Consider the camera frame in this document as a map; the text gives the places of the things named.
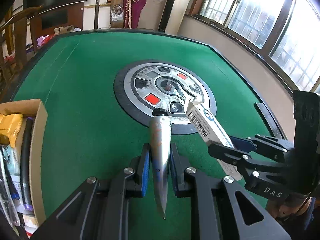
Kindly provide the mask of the person's hand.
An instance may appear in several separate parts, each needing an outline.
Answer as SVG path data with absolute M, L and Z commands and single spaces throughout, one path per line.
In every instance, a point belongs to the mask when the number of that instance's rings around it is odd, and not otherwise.
M 301 220 L 304 223 L 308 223 L 313 219 L 312 213 L 316 206 L 317 198 L 315 197 L 290 197 L 283 203 L 268 200 L 265 209 L 279 222 Z

